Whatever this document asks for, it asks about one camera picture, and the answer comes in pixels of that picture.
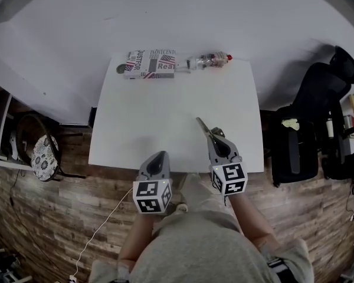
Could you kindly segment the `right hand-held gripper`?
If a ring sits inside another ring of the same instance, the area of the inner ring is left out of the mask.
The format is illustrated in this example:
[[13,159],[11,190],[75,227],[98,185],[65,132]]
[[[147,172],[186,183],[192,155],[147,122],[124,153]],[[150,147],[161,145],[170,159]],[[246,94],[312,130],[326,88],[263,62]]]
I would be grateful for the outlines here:
[[212,134],[212,131],[200,117],[197,117],[196,120],[208,139],[208,153],[211,162],[209,169],[214,186],[224,198],[244,192],[248,175],[236,145],[225,137]]

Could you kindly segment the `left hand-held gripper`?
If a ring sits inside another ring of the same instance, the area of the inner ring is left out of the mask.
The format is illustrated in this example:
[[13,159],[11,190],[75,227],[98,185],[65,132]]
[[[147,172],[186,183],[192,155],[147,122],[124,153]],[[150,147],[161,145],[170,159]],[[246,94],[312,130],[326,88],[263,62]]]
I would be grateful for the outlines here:
[[163,214],[171,198],[169,155],[159,151],[140,166],[133,182],[133,201],[139,213]]

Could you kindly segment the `person's left forearm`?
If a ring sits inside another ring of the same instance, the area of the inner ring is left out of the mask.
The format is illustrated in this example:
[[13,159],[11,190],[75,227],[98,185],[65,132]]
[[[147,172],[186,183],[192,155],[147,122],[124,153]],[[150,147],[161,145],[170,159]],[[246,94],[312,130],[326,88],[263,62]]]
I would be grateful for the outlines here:
[[137,214],[128,236],[120,250],[118,260],[136,262],[144,249],[152,240],[155,217],[148,214]]

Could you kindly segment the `person's right forearm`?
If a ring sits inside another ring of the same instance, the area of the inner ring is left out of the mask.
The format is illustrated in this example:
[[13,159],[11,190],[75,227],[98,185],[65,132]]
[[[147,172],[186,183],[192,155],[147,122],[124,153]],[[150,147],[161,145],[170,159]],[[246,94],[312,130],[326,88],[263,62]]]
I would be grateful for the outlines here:
[[244,193],[228,198],[244,236],[257,249],[266,246],[273,251],[281,246],[272,226]]

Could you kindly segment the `white table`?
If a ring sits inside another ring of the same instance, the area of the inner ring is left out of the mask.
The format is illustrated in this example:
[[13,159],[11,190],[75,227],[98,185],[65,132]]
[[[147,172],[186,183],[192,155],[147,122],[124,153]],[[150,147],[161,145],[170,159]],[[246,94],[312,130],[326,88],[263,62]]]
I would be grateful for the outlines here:
[[260,109],[251,64],[177,73],[173,79],[127,80],[112,56],[101,89],[88,162],[138,169],[158,151],[174,172],[207,172],[207,139],[198,124],[219,127],[250,173],[264,170]]

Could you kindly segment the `person's beige trouser leg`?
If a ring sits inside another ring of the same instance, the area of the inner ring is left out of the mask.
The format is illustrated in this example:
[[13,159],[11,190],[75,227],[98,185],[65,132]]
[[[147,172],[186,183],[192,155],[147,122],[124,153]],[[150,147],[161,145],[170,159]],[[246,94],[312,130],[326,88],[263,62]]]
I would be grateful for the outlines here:
[[240,226],[234,215],[225,207],[224,202],[204,185],[197,174],[190,173],[185,176],[180,183],[179,193],[188,207],[188,213],[239,230]]

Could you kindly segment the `clear plastic bottle red cap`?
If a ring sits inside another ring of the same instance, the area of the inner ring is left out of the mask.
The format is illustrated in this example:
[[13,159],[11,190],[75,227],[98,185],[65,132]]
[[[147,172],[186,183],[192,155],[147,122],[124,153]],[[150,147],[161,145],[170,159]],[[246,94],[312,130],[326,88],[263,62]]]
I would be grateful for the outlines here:
[[232,55],[225,52],[213,52],[198,57],[190,57],[186,64],[189,70],[205,69],[209,67],[222,68],[232,60]]

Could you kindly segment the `person's grey shirt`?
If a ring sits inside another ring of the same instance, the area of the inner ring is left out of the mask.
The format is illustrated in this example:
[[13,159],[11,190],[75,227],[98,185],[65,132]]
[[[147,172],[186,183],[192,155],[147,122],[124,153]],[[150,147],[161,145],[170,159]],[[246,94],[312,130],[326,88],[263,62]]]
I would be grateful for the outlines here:
[[192,213],[159,224],[131,271],[94,261],[89,283],[314,283],[307,245],[257,249],[234,227]]

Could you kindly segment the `black round back chair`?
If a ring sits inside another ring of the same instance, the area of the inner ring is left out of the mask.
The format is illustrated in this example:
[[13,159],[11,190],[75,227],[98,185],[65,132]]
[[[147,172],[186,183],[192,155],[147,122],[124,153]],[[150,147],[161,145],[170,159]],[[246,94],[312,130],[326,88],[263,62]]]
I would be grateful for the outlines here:
[[24,145],[22,143],[23,141],[23,134],[25,132],[25,128],[27,127],[29,122],[32,123],[37,123],[42,131],[42,136],[43,135],[47,135],[48,141],[50,143],[51,149],[53,151],[53,154],[55,156],[55,158],[57,159],[57,162],[59,164],[58,166],[58,170],[56,175],[49,181],[55,180],[57,181],[57,176],[63,176],[63,177],[70,177],[70,178],[78,178],[78,179],[85,179],[86,177],[83,175],[77,175],[77,174],[67,174],[65,173],[62,168],[61,168],[61,149],[59,147],[57,138],[55,138],[49,131],[49,129],[47,129],[46,125],[44,124],[44,122],[41,120],[41,117],[35,113],[25,113],[19,120],[18,120],[18,124],[17,124],[17,128],[16,128],[16,132],[17,132],[17,146],[18,146],[18,151],[19,151],[19,156],[22,158],[23,163],[30,166],[31,167],[31,156],[32,153],[29,155],[26,151],[26,149],[24,149]]

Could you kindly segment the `flag print box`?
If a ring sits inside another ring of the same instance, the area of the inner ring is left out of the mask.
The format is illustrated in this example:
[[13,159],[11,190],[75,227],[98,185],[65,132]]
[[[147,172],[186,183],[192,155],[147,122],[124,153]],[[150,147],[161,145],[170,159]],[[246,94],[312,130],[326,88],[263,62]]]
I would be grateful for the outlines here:
[[174,78],[176,52],[169,49],[136,50],[129,52],[125,63],[126,79]]

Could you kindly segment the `pale yellow cloth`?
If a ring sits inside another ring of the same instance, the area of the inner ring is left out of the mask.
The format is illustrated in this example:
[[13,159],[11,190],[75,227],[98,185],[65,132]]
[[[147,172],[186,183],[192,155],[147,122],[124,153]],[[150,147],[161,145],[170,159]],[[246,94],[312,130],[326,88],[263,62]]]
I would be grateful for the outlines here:
[[298,119],[285,119],[281,121],[281,124],[284,127],[291,128],[295,131],[298,131],[300,129],[300,124],[298,122]]

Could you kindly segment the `floral seat cushion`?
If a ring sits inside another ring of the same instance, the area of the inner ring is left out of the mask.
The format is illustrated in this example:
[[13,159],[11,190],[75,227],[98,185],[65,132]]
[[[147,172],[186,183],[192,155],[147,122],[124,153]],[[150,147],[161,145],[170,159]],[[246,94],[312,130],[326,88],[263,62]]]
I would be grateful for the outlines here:
[[56,175],[58,166],[57,159],[45,134],[38,139],[34,146],[31,156],[32,171],[40,181],[47,182]]

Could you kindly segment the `black office chair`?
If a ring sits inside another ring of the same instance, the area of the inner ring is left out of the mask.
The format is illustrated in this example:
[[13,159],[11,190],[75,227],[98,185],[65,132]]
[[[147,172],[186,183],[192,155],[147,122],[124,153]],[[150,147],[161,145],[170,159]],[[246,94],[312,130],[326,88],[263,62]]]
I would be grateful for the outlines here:
[[[329,63],[309,67],[294,101],[273,112],[268,122],[273,185],[299,182],[315,177],[319,170],[319,124],[330,109],[354,85],[354,59],[340,46]],[[281,124],[298,119],[295,131]]]

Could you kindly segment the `white drawer unit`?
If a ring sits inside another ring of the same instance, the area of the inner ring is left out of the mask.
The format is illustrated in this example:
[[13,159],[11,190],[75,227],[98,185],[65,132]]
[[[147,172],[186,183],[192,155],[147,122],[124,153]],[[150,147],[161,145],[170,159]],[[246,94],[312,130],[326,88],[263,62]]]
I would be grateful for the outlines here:
[[[354,116],[344,116],[345,129],[349,130],[354,127]],[[354,132],[345,138],[346,154],[354,154]]]

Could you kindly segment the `white appliance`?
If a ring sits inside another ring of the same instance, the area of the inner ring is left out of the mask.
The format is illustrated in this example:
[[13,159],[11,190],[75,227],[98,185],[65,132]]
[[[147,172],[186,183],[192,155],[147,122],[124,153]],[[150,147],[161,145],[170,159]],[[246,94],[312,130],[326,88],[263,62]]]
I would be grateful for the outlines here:
[[9,143],[11,145],[12,159],[23,162],[22,158],[19,156],[19,151],[17,146],[17,132],[15,130],[11,131]]

